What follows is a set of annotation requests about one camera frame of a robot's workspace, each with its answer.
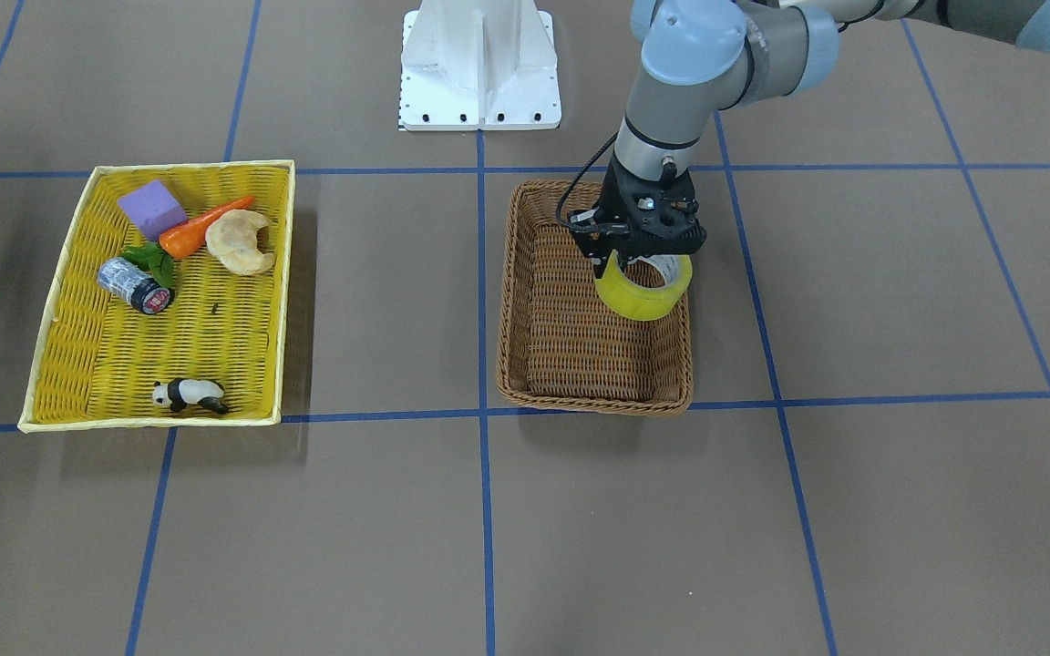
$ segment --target roll of tape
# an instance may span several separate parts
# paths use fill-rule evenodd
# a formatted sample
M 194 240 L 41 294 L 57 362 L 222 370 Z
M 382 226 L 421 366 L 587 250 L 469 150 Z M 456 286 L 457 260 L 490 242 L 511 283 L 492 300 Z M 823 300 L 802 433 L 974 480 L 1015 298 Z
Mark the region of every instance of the roll of tape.
M 594 279 L 598 298 L 607 306 L 635 321 L 654 321 L 671 313 L 674 303 L 691 282 L 691 258 L 688 256 L 642 257 L 663 275 L 663 287 L 642 287 L 622 273 L 618 251 L 611 251 L 602 278 Z

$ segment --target carrot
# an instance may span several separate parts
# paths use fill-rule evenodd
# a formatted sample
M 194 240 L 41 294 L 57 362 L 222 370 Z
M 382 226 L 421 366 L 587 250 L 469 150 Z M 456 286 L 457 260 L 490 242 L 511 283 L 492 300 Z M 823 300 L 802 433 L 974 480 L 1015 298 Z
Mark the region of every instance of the carrot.
M 253 196 L 242 197 L 233 203 L 219 205 L 219 207 L 213 208 L 196 218 L 184 221 L 184 224 L 174 225 L 174 227 L 162 232 L 162 236 L 158 239 L 160 246 L 164 252 L 175 259 L 187 258 L 205 245 L 205 230 L 208 230 L 213 221 L 220 218 L 223 213 L 244 211 L 252 204 Z

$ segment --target yellow woven surface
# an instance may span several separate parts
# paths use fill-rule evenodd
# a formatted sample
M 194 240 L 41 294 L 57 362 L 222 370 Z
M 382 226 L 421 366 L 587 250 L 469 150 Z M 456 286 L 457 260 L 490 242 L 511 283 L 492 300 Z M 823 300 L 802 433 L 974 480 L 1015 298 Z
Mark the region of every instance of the yellow woven surface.
M 530 407 L 678 415 L 693 389 L 688 297 L 656 321 L 606 308 L 591 262 L 553 219 L 566 187 L 530 179 L 509 204 L 497 386 Z M 579 184 L 566 209 L 591 207 L 600 191 Z M 633 269 L 634 281 L 658 285 L 653 269 Z
M 191 217 L 253 194 L 251 209 L 270 219 L 259 244 L 275 253 L 274 268 L 234 275 L 202 248 L 176 262 L 176 297 L 155 315 L 104 291 L 96 281 L 100 264 L 145 242 L 117 200 L 153 179 Z M 20 427 L 276 423 L 293 187 L 291 162 L 97 168 L 47 298 Z M 232 411 L 154 406 L 153 383 L 175 377 L 220 382 Z

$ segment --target white plastic bracket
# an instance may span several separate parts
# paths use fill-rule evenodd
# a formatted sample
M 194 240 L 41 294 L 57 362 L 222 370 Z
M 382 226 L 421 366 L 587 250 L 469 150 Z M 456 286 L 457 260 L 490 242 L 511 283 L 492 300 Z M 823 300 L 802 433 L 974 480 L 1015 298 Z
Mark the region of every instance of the white plastic bracket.
M 422 0 L 404 17 L 401 129 L 562 123 L 553 18 L 533 0 Z

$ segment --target foam block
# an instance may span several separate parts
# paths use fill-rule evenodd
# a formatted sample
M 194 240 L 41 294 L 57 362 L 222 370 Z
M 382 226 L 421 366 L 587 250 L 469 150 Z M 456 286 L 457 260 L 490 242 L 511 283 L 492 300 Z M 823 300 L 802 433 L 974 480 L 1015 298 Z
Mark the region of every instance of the foam block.
M 121 196 L 118 203 L 128 215 L 128 220 L 149 241 L 155 241 L 160 233 L 189 219 L 184 208 L 160 179 L 153 179 L 140 190 Z

